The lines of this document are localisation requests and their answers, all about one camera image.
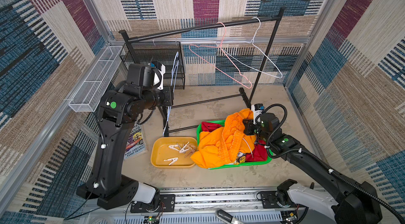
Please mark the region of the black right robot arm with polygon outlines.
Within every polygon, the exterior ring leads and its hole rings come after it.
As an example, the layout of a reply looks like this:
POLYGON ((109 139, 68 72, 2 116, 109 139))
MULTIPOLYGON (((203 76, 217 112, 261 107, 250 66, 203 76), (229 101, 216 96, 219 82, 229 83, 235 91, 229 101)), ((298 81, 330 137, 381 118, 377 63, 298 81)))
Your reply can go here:
POLYGON ((377 224, 382 220, 381 207, 375 200, 377 192, 371 184, 359 184, 331 168, 300 141, 284 134, 274 114, 263 113, 257 120, 244 119, 243 125, 245 133, 269 140, 271 158, 282 158, 298 167, 325 190, 321 193, 288 179, 274 193, 280 207, 302 205, 337 224, 377 224))

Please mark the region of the blue wire hanger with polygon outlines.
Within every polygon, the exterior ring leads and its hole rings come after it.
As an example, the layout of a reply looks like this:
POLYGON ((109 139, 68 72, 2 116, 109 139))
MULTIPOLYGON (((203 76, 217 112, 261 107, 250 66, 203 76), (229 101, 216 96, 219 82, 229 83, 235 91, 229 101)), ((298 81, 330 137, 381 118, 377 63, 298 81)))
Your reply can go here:
POLYGON ((170 80, 170 93, 171 93, 171 97, 172 102, 171 105, 167 107, 167 115, 166 115, 166 121, 164 124, 164 128, 163 128, 163 136, 164 137, 168 137, 169 135, 169 118, 170 118, 170 112, 173 106, 173 100, 174 100, 174 90, 175 90, 175 86, 176 86, 176 81, 177 81, 177 73, 178 73, 178 67, 179 67, 179 52, 176 52, 176 55, 174 57, 174 63, 171 69, 171 80, 170 80))

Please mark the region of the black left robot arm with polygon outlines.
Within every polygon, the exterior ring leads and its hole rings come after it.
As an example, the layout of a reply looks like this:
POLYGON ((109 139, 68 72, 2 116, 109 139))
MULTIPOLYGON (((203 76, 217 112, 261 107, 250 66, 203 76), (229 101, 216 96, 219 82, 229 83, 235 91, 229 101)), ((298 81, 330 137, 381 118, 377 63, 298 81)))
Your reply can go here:
POLYGON ((143 112, 173 104, 172 88, 163 86, 165 72, 158 61, 131 64, 126 80, 103 94, 97 115, 99 141, 94 164, 87 182, 77 188, 79 197, 96 199, 105 210, 132 202, 142 203, 151 211, 159 208, 159 189, 123 175, 122 165, 131 130, 148 121, 143 112))

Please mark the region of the wooden clothespin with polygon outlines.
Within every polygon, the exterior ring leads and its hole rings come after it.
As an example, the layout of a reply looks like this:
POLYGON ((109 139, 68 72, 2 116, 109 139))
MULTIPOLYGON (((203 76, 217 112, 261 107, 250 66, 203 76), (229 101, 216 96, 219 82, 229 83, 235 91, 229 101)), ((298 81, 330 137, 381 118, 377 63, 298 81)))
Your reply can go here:
POLYGON ((188 157, 190 155, 193 155, 195 151, 197 150, 197 147, 194 145, 188 145, 187 149, 185 151, 185 157, 188 157))

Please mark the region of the red shorts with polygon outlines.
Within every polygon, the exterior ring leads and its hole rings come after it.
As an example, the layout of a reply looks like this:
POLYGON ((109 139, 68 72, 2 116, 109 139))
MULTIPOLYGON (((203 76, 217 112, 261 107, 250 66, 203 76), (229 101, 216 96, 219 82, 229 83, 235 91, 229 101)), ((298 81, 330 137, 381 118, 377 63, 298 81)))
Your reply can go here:
MULTIPOLYGON (((203 138, 203 132, 204 133, 210 133, 218 128, 221 128, 224 126, 225 121, 219 121, 219 123, 213 123, 213 122, 202 122, 201 125, 198 126, 197 128, 197 135, 199 136, 199 142, 203 138)), ((245 157, 244 162, 251 163, 251 162, 261 162, 261 161, 267 161, 267 153, 262 145, 264 141, 262 140, 255 140, 255 149, 253 150, 253 153, 239 153, 238 157, 245 157)))

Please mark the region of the white blue patterned shorts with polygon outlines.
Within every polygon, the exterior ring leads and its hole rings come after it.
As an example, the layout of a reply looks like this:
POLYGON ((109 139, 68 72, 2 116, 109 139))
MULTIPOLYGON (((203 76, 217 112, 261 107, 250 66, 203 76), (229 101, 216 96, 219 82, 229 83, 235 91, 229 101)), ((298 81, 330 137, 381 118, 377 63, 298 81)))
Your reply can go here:
POLYGON ((246 162, 246 153, 238 152, 234 162, 229 163, 229 165, 240 165, 246 162))

